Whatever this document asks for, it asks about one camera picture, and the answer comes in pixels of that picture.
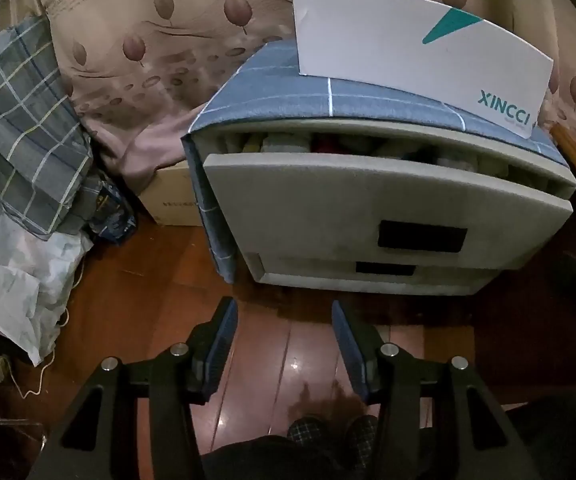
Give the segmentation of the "lower grey drawer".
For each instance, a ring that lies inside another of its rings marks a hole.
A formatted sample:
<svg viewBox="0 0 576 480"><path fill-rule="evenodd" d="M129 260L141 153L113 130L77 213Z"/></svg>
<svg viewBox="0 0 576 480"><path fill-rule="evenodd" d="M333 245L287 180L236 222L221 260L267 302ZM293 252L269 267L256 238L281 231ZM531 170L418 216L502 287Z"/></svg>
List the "lower grey drawer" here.
<svg viewBox="0 0 576 480"><path fill-rule="evenodd" d="M285 287L407 296L468 296L493 278L495 270L413 266L366 261L243 255L253 278Z"/></svg>

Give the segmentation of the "dark blue patterned bag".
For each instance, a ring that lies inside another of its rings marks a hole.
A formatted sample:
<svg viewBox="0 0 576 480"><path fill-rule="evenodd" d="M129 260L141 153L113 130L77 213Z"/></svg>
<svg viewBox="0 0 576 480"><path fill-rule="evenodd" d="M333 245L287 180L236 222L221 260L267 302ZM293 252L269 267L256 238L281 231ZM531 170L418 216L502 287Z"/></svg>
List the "dark blue patterned bag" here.
<svg viewBox="0 0 576 480"><path fill-rule="evenodd" d="M123 244L138 228L132 204L122 188L101 169L93 171L90 188L94 194L95 210L87 220L84 232L94 243Z"/></svg>

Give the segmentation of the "white plastic bag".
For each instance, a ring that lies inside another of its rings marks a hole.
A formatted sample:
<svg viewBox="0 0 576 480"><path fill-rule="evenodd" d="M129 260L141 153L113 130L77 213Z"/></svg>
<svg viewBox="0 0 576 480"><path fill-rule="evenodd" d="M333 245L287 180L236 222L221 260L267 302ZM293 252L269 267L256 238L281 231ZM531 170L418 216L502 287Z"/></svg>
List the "white plastic bag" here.
<svg viewBox="0 0 576 480"><path fill-rule="evenodd" d="M92 247L83 233L40 240L0 208L0 333L33 365L54 350L75 270Z"/></svg>

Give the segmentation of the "beige leaf print bedsheet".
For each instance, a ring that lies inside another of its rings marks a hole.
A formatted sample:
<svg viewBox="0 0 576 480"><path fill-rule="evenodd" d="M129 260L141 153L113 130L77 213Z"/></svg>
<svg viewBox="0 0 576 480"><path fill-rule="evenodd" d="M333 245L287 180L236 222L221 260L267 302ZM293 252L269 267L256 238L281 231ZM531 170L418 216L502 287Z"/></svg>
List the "beige leaf print bedsheet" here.
<svg viewBox="0 0 576 480"><path fill-rule="evenodd" d="M576 140L576 0L436 0L553 59L542 114ZM0 0L0 32L47 18L64 85L110 170L141 190L183 157L196 108L253 53L294 34L291 0Z"/></svg>

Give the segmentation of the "cardboard box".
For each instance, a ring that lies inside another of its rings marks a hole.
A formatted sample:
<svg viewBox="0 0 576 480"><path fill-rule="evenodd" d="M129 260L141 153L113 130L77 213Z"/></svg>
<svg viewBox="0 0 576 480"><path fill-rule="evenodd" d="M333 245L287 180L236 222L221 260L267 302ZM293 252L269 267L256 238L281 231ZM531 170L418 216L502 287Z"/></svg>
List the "cardboard box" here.
<svg viewBox="0 0 576 480"><path fill-rule="evenodd" d="M139 200L160 226L201 226L186 160L159 169Z"/></svg>

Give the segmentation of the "wooden top drawer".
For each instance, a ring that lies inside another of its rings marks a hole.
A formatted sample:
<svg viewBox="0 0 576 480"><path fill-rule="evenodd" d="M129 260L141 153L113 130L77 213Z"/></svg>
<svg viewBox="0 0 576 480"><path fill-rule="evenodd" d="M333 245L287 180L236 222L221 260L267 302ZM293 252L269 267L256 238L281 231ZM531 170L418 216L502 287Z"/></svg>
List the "wooden top drawer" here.
<svg viewBox="0 0 576 480"><path fill-rule="evenodd" d="M511 269L572 214L534 188L407 160L211 154L203 168L245 254Z"/></svg>

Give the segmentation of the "white XINCCI shoe box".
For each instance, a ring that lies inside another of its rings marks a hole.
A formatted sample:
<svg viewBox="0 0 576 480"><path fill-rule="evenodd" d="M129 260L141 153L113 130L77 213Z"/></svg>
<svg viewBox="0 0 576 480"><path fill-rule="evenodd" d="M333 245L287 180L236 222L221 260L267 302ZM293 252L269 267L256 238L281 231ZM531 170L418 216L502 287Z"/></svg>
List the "white XINCCI shoe box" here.
<svg viewBox="0 0 576 480"><path fill-rule="evenodd" d="M292 0L306 76L425 96L527 139L553 60L524 39L431 0Z"/></svg>

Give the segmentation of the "grey plaid blanket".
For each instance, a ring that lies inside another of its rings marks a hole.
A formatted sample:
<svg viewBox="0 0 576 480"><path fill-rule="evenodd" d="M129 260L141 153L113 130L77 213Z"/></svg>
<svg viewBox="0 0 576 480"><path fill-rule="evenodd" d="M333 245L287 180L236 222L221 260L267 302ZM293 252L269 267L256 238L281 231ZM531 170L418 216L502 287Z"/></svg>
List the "grey plaid blanket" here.
<svg viewBox="0 0 576 480"><path fill-rule="evenodd" d="M92 165L46 18L0 32L0 208L42 240L75 234L95 210Z"/></svg>

